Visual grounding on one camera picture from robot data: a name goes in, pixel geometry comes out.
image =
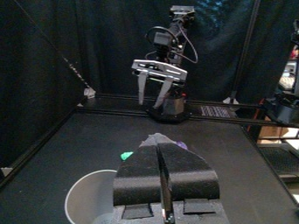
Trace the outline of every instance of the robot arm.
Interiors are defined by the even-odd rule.
[[[183,49],[185,43],[189,42],[185,33],[193,20],[193,13],[192,6],[173,6],[171,8],[169,14],[172,22],[169,29],[155,26],[145,34],[148,42],[155,47],[155,52],[148,53],[147,56],[155,54],[155,59],[148,59],[145,56],[144,60],[136,59],[132,65],[133,75],[137,76],[140,105],[144,104],[147,81],[163,83],[155,105],[151,107],[151,109],[159,111],[157,113],[160,113],[160,115],[176,116],[183,113],[183,87],[187,71],[180,69],[180,64],[183,58],[189,60],[183,56]],[[173,106],[171,106],[171,112],[164,109],[165,99],[169,101],[176,100],[176,102],[171,104],[180,104],[180,109],[176,109]]]

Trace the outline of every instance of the black backdrop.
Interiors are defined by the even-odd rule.
[[[253,0],[20,1],[66,58],[100,93],[136,95],[133,59],[153,50],[147,30],[169,24],[175,4],[193,5],[189,38],[199,64],[184,61],[187,94],[221,101],[229,96]],[[275,92],[292,48],[297,0],[261,0],[237,99],[257,102]],[[82,85],[12,0],[0,3],[0,167],[9,165],[69,113]],[[148,89],[156,95],[157,86]]]
[[[144,39],[147,30],[168,27],[168,10],[175,4],[193,5],[195,23],[189,38],[199,64],[184,61],[191,98],[223,101],[229,96],[248,30],[253,0],[200,1],[80,1],[88,47],[90,83],[96,90],[136,95],[136,77],[129,67],[153,50]],[[291,51],[292,22],[299,17],[297,0],[260,3],[249,41],[244,78],[237,90],[241,102],[257,102],[272,95]]]
[[[20,3],[80,68],[74,4],[42,0]],[[0,38],[0,167],[4,167],[70,112],[84,86],[10,0],[0,3]]]

